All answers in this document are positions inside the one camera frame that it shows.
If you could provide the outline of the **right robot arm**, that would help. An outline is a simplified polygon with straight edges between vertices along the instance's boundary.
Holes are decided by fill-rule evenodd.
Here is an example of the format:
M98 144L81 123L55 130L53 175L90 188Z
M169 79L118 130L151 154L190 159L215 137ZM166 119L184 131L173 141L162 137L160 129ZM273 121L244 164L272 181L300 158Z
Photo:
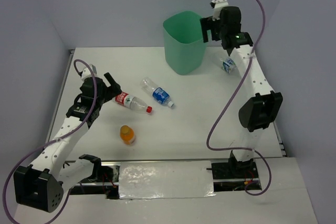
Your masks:
M253 41L241 26L241 12L235 6L216 7L213 16L201 19L204 41L208 41L207 32L210 31L212 40L222 42L226 59L233 61L242 78L241 87L247 93L247 101L238 111L243 132L234 141L228 160L228 171L233 177L240 177L252 168L253 150L264 130L274 122L283 101L282 94L275 92L267 82L255 55Z

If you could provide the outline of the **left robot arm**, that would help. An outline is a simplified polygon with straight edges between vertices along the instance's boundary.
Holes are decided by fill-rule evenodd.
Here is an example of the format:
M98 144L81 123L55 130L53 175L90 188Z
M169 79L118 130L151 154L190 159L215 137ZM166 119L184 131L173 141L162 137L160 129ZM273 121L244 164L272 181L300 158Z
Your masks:
M14 171L15 196L18 204L53 212L60 205L63 195L83 179L92 182L102 178L101 159L83 154L72 164L65 162L89 131L104 103L121 94L120 85L110 73L104 74L107 86L99 77L86 76L80 94L66 113L56 142L50 142L28 166L18 166Z

